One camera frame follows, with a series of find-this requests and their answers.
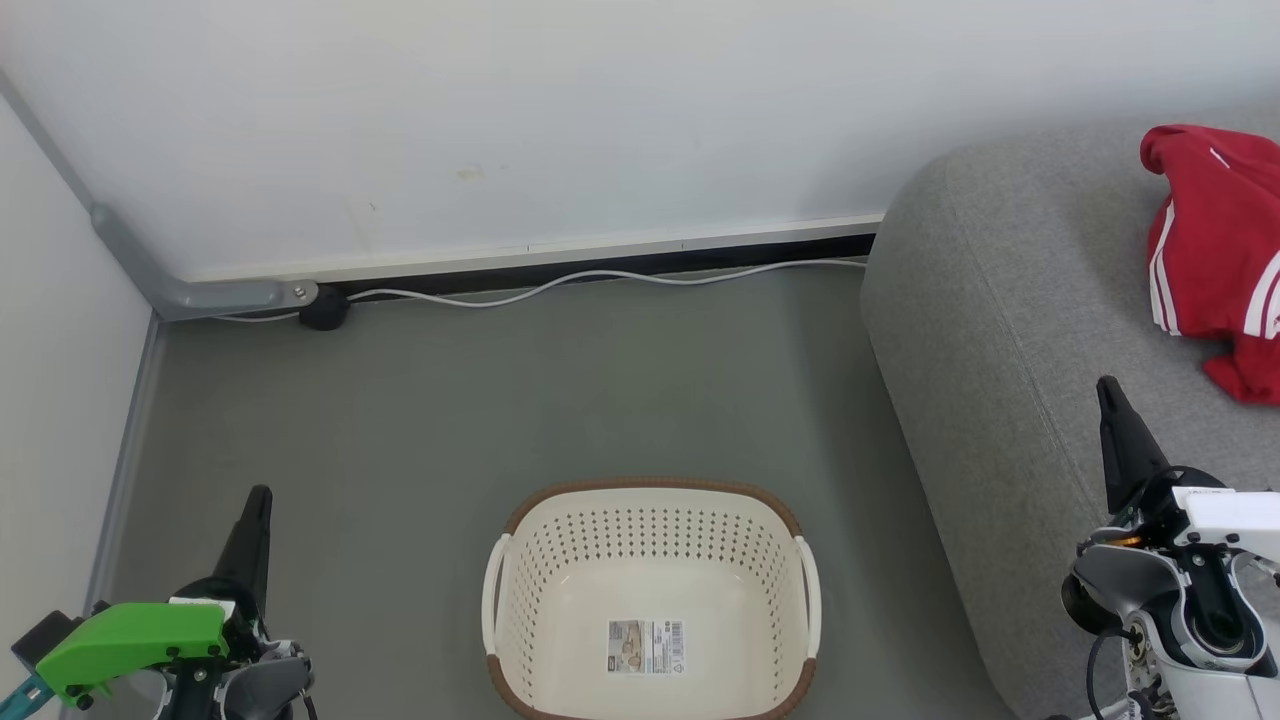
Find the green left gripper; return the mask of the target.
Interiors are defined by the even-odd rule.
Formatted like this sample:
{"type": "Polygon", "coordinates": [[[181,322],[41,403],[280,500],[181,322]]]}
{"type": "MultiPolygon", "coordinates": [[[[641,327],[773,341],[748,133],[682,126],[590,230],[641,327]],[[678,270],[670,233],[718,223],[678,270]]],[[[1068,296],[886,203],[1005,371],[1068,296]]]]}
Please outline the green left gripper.
{"type": "Polygon", "coordinates": [[[143,670],[230,671],[265,643],[273,492],[255,486],[215,566],[164,602],[96,610],[49,656],[37,676],[65,705],[143,670]]]}

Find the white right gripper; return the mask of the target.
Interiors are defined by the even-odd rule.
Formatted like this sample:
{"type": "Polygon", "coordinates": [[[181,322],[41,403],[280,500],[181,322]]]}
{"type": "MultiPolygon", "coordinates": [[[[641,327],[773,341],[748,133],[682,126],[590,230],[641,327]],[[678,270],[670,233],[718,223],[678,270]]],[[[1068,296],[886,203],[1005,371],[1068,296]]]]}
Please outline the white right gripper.
{"type": "Polygon", "coordinates": [[[1207,546],[1280,562],[1280,492],[1236,491],[1189,466],[1170,466],[1119,380],[1096,383],[1107,512],[1121,544],[1171,553],[1207,546]]]}

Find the red garment with white stripes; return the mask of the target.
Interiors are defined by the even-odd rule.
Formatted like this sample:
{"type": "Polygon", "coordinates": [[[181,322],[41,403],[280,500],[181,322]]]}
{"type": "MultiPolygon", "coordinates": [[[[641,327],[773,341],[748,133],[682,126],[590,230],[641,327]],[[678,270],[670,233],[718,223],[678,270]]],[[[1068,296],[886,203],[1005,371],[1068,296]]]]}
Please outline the red garment with white stripes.
{"type": "Polygon", "coordinates": [[[1158,126],[1140,163],[1169,187],[1147,240],[1155,324],[1224,342],[1204,374],[1239,402],[1280,406],[1280,142],[1158,126]]]}

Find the cream laundry basket brown rim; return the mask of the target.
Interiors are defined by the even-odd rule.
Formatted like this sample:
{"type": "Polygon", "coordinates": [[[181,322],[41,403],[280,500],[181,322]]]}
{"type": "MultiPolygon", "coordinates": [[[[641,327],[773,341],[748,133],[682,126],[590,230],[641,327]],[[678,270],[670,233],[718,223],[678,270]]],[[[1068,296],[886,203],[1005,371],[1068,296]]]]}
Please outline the cream laundry basket brown rim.
{"type": "Polygon", "coordinates": [[[636,477],[552,486],[492,547],[488,671],[522,720],[788,720],[812,688],[820,577],[794,512],[754,486],[636,477]],[[682,676],[605,671],[611,620],[686,623],[682,676]]]}

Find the grey fabric sofa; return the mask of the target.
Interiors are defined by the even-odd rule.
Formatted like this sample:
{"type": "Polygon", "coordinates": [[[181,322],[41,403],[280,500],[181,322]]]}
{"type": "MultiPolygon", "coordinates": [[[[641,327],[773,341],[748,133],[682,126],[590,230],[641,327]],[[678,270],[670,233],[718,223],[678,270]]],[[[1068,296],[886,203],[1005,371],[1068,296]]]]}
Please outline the grey fabric sofa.
{"type": "Polygon", "coordinates": [[[986,671],[1020,720],[1089,711],[1092,637],[1060,587],[1108,514],[1094,386],[1114,375],[1162,451],[1280,491],[1280,407],[1202,370],[1152,320],[1146,238],[1166,199],[1156,126],[1280,141],[1280,100],[1121,117],[956,149],[891,202],[861,314],[986,671]]]}

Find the black round floor stopper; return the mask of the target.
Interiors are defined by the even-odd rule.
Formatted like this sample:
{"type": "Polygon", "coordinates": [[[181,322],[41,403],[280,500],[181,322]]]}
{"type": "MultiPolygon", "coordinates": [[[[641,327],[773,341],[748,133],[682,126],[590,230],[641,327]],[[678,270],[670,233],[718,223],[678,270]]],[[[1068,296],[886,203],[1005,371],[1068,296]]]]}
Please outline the black round floor stopper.
{"type": "Polygon", "coordinates": [[[315,300],[298,310],[297,320],[311,331],[337,331],[344,325],[349,309],[351,300],[344,292],[329,284],[320,284],[315,300]]]}

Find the black baseboard strip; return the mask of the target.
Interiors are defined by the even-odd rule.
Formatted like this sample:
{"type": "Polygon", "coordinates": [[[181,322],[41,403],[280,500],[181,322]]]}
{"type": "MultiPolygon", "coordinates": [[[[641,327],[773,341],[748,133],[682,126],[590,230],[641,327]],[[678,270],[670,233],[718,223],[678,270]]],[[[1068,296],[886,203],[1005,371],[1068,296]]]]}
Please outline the black baseboard strip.
{"type": "Polygon", "coordinates": [[[641,275],[681,275],[696,272],[735,270],[817,259],[860,258],[870,254],[873,234],[852,234],[827,240],[787,243],[760,243],[724,249],[659,252],[627,258],[548,263],[471,272],[398,275],[364,281],[320,281],[321,287],[353,295],[369,290],[406,290],[436,296],[530,290],[563,275],[580,272],[632,272],[641,275]]]}

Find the paper label sticker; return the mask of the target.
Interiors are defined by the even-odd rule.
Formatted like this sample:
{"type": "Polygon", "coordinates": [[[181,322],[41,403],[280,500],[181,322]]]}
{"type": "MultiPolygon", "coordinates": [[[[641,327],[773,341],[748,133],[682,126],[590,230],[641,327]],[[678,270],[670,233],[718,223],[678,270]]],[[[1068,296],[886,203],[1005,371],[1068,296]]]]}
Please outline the paper label sticker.
{"type": "Polygon", "coordinates": [[[605,671],[612,675],[682,676],[689,670],[686,623],[677,619],[611,620],[605,671]]]}

